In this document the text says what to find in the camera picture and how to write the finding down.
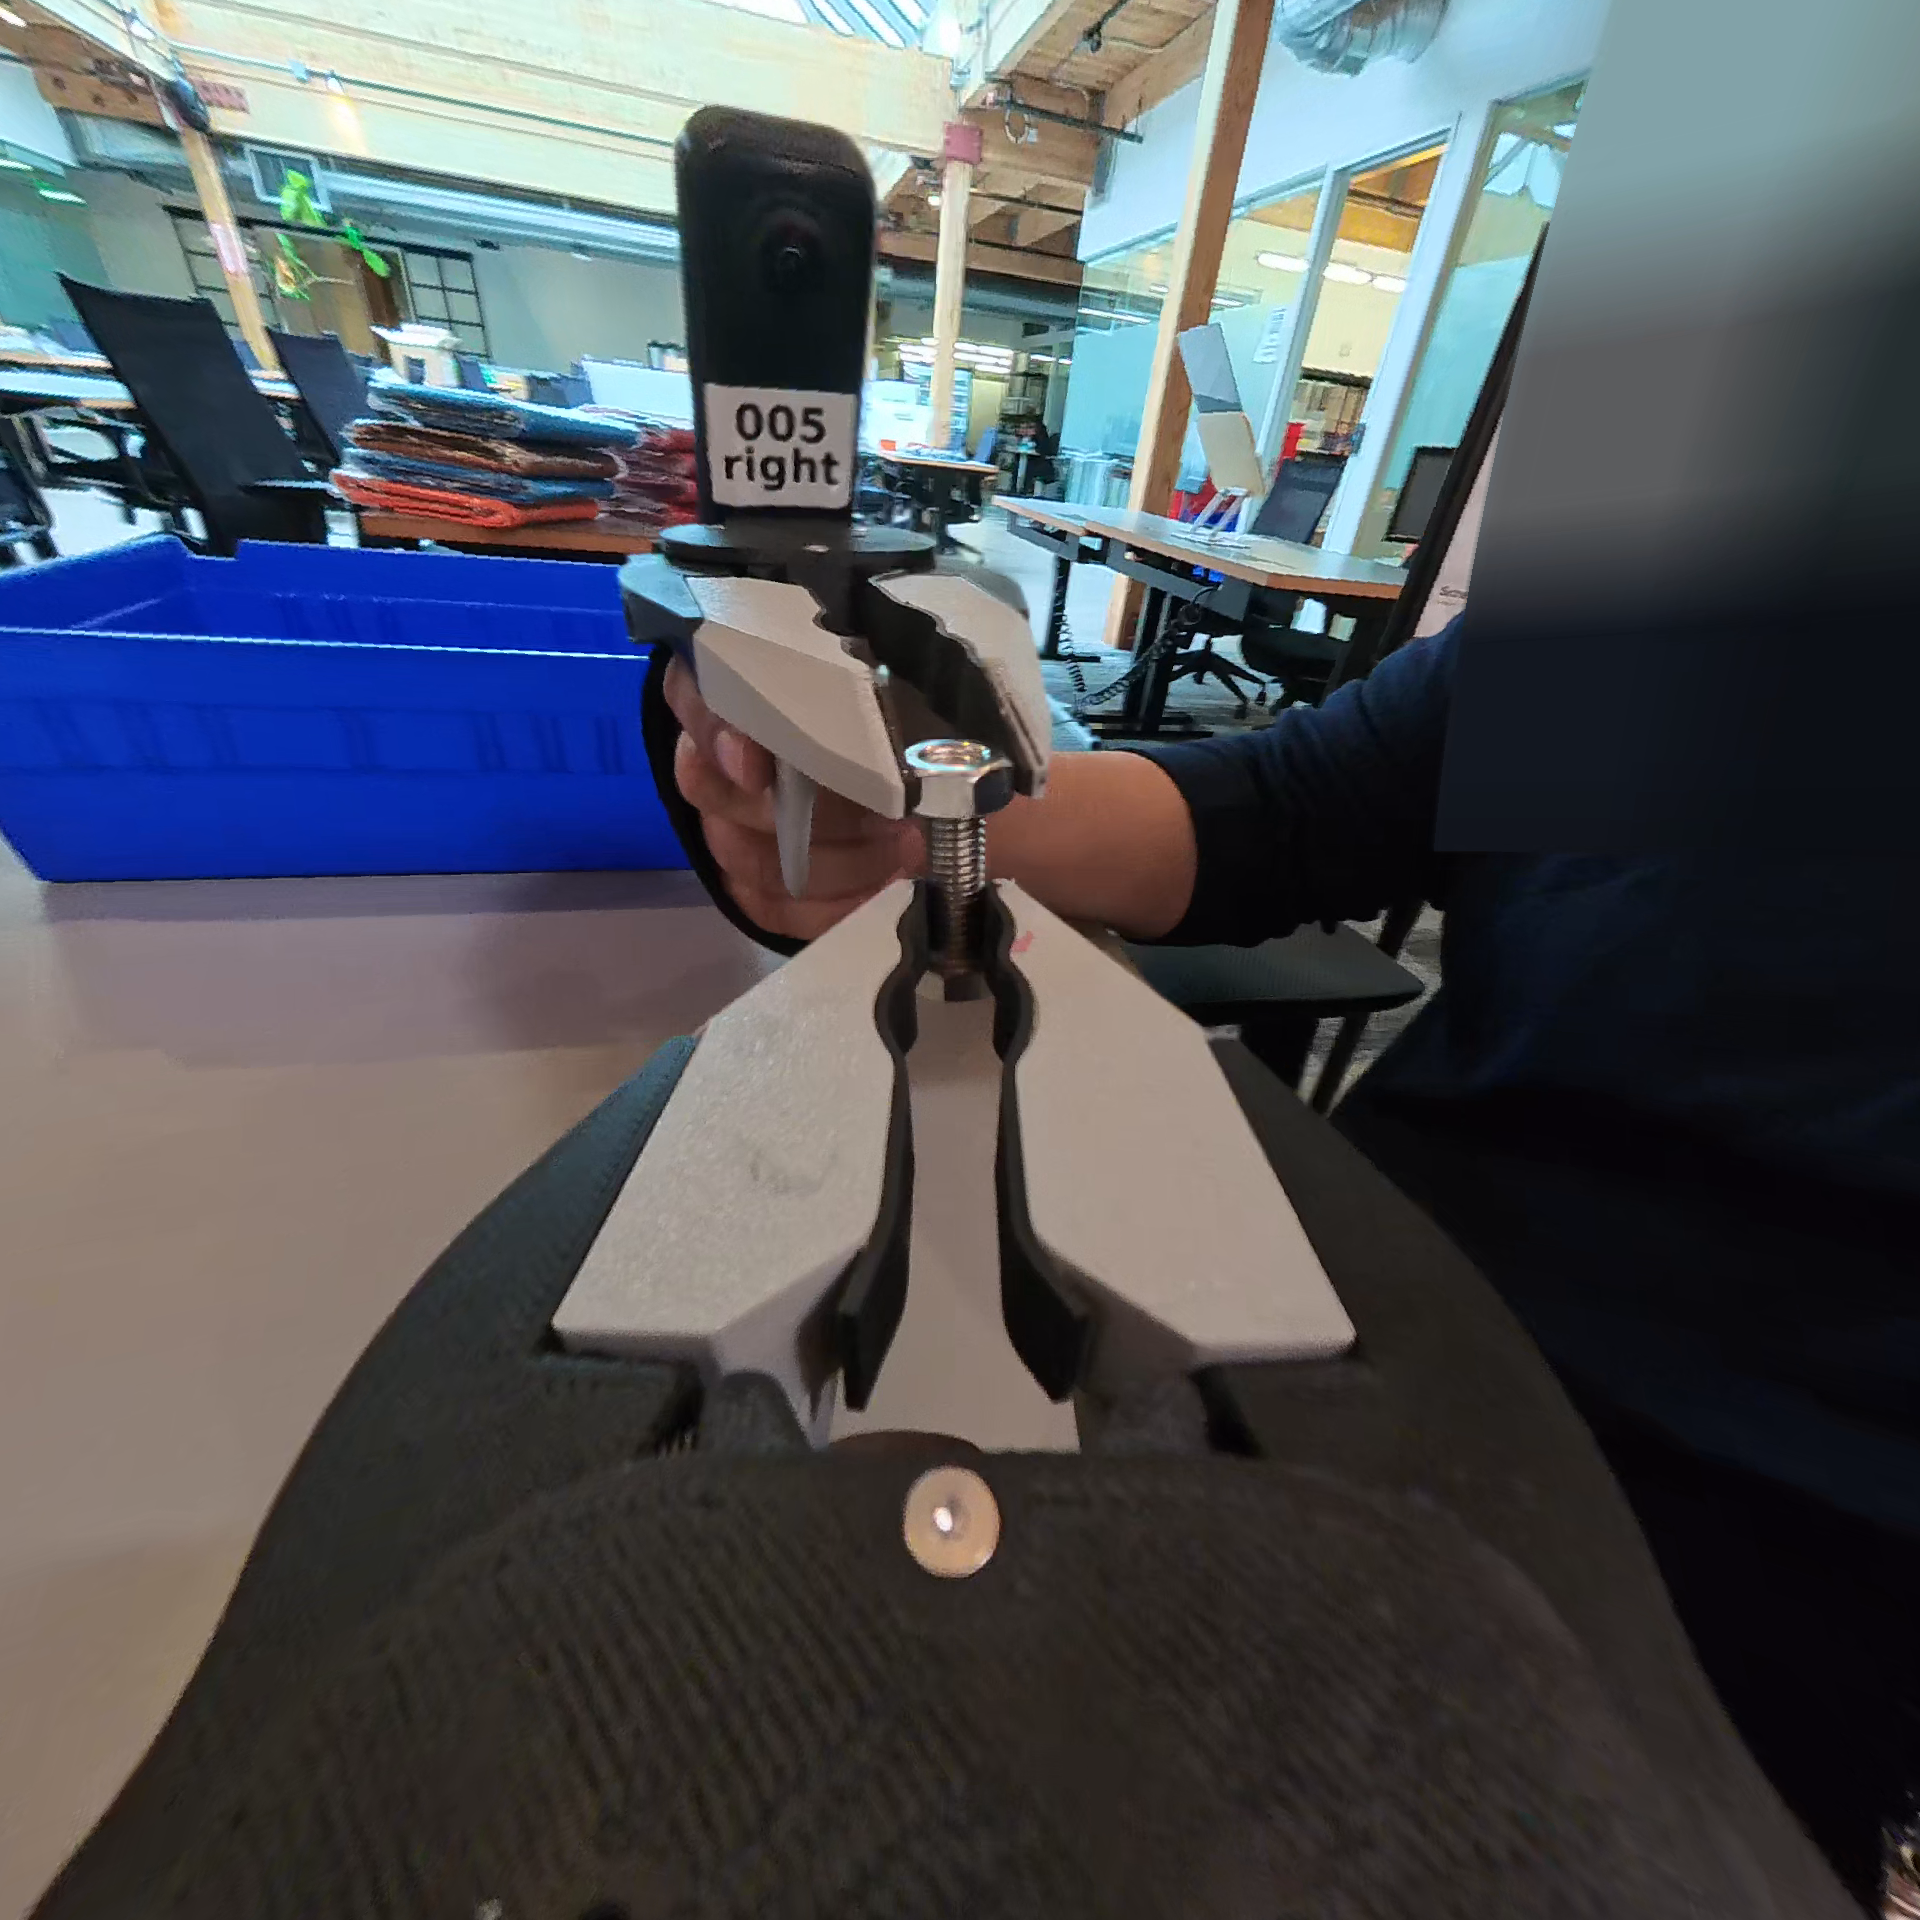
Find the long steel hex bolt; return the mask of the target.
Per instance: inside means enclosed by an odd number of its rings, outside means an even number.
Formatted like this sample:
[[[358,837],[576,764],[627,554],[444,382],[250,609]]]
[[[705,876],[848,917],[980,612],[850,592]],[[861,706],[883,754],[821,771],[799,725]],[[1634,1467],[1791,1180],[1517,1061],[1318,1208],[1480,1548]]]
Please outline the long steel hex bolt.
[[[946,1004],[980,998],[985,987],[991,901],[988,818],[918,815],[923,835],[925,939],[929,971]]]

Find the white standing card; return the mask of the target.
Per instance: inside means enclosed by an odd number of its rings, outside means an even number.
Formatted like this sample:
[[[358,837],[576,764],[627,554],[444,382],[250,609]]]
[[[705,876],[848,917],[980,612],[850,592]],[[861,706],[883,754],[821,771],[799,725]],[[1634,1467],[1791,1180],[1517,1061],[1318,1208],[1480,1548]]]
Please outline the white standing card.
[[[1220,322],[1210,320],[1183,328],[1176,345],[1212,486],[1212,497],[1197,510],[1194,525],[1215,546],[1244,543],[1274,487],[1274,469],[1261,455],[1244,407],[1228,335]]]

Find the grey padded office chair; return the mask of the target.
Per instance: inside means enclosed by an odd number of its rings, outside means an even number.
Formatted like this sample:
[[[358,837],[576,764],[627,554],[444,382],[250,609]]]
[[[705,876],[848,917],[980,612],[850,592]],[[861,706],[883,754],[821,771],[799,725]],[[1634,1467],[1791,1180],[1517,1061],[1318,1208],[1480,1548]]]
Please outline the grey padded office chair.
[[[1367,1022],[1415,1004],[1423,982],[1400,962],[1414,905],[1379,938],[1351,924],[1304,924],[1257,945],[1122,945],[1140,977],[1206,1030],[1235,1030],[1276,1078],[1325,1113]]]

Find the black office chair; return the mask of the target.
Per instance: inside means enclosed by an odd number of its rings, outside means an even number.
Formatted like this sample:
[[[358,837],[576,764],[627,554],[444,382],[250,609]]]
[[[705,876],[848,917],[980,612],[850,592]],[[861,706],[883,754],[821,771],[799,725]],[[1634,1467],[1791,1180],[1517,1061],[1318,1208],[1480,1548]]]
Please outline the black office chair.
[[[213,556],[234,557],[250,541],[325,543],[327,484],[304,464],[205,300],[126,293],[65,273],[60,290],[131,398]]]
[[[369,415],[369,374],[331,331],[265,334],[284,378],[294,386],[327,468],[352,451],[349,430]]]

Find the green hanging decoration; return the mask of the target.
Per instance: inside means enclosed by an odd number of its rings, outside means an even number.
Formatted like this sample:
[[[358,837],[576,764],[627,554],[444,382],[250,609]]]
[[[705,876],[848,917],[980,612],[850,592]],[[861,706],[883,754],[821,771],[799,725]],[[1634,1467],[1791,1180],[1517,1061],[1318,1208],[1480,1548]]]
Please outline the green hanging decoration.
[[[381,282],[393,276],[389,257],[372,244],[360,226],[356,226],[352,219],[333,224],[327,219],[327,211],[318,198],[316,179],[297,165],[287,167],[282,174],[278,215],[280,222],[273,237],[275,254],[271,260],[271,273],[275,292],[280,295],[305,302],[311,297],[314,286],[322,283],[324,279],[324,276],[301,254],[295,240],[297,232],[316,232],[320,237],[331,240],[352,254],[366,276]]]

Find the medium steel hex nut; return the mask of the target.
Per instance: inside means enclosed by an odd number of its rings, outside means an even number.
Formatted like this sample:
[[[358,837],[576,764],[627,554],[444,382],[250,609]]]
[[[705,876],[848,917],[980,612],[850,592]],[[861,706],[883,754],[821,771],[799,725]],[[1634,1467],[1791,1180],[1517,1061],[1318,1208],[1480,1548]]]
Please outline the medium steel hex nut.
[[[967,738],[925,738],[904,750],[915,818],[925,824],[985,820],[1013,798],[1013,764]]]

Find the stack of folded cloths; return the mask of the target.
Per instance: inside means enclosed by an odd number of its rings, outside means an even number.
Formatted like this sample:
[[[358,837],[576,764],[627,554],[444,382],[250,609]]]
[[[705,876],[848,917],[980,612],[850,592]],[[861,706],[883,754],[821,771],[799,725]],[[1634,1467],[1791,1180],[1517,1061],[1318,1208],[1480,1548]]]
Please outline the stack of folded cloths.
[[[468,530],[699,515],[694,432],[648,415],[493,392],[378,384],[327,475],[349,506]]]

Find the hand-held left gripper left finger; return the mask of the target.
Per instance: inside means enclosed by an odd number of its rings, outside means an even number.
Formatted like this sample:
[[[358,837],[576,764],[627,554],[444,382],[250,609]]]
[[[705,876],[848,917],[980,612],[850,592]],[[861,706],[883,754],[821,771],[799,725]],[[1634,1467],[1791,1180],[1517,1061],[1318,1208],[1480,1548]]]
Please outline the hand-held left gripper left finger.
[[[919,889],[878,895],[708,1020],[550,1327],[570,1354],[774,1382],[812,1444],[900,1327]]]

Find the person's right forearm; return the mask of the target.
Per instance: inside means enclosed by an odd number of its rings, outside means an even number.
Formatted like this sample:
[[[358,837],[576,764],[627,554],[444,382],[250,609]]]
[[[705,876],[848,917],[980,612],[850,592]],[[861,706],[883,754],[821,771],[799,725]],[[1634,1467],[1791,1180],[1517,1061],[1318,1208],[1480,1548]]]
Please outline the person's right forearm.
[[[1441,754],[1465,622],[1395,648],[1259,731],[1060,761],[1095,889],[1071,911],[1170,945],[1257,945],[1306,924],[1445,901]]]

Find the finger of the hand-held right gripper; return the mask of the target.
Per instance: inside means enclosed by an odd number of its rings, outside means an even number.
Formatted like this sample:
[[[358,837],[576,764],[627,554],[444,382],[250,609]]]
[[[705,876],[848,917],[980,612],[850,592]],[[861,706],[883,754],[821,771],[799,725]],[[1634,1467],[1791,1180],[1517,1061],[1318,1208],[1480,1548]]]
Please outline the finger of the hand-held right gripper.
[[[1013,798],[1043,796],[1051,707],[1020,605],[972,574],[875,574],[861,584],[861,659],[907,799],[919,775],[905,754],[931,739],[985,748],[1008,761]]]
[[[900,748],[875,667],[799,584],[684,574],[692,673],[710,712],[777,761],[879,818],[905,815]]]

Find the person's right hand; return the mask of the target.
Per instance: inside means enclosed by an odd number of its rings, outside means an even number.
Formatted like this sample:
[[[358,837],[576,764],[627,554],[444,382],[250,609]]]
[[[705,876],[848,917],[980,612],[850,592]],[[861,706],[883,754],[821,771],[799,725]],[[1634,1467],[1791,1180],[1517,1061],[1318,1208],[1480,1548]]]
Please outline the person's right hand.
[[[721,724],[684,661],[664,675],[679,734],[673,780],[692,807],[724,893],[757,928],[810,942],[888,883],[925,868],[923,831],[827,793],[812,815],[807,876],[783,878],[775,840],[771,755]],[[1191,893],[1196,850],[1174,781],[1134,754],[1067,754],[1037,798],[1013,798],[988,820],[988,873],[1022,885],[1056,914],[1155,938]]]

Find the wooden post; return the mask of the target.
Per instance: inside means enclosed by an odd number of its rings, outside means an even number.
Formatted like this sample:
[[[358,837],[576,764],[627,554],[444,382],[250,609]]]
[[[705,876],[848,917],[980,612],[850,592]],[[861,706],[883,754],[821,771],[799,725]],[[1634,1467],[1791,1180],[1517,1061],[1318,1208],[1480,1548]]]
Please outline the wooden post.
[[[1274,16],[1272,2],[1218,2],[1142,59],[1108,96],[1109,117],[1128,123],[1185,81],[1201,84],[1129,464],[1125,506],[1131,514],[1163,515],[1179,478],[1189,405],[1179,334],[1210,315]]]

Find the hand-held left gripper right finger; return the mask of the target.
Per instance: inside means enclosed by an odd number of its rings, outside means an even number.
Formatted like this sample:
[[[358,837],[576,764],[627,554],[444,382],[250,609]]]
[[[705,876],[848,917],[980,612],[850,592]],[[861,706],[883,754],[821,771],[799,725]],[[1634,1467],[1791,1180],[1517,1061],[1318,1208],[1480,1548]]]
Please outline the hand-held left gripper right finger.
[[[1201,1025],[994,881],[1002,1322],[1051,1401],[1345,1355],[1355,1326]]]

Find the blue plastic bin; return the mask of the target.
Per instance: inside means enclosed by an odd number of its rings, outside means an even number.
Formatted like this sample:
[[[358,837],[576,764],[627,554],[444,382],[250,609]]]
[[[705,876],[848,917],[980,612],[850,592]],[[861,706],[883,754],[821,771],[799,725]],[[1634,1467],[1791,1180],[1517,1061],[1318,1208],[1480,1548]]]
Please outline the blue plastic bin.
[[[45,883],[673,872],[607,563],[146,537],[3,574]]]

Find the wooden office desk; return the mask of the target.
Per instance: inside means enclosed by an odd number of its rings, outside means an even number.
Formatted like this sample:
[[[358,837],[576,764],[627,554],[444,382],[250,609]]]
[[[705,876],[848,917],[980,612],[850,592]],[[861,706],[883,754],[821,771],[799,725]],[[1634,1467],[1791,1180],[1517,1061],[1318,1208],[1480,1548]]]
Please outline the wooden office desk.
[[[1406,574],[1384,561],[1122,507],[1013,496],[997,512],[1051,560],[1040,653],[1067,666],[1070,712],[1099,744],[1204,738],[1206,718],[1174,697],[1206,688],[1232,725],[1311,707],[1397,642]],[[1065,635],[1075,568],[1142,592],[1125,661],[1101,682],[1084,677],[1099,655]]]

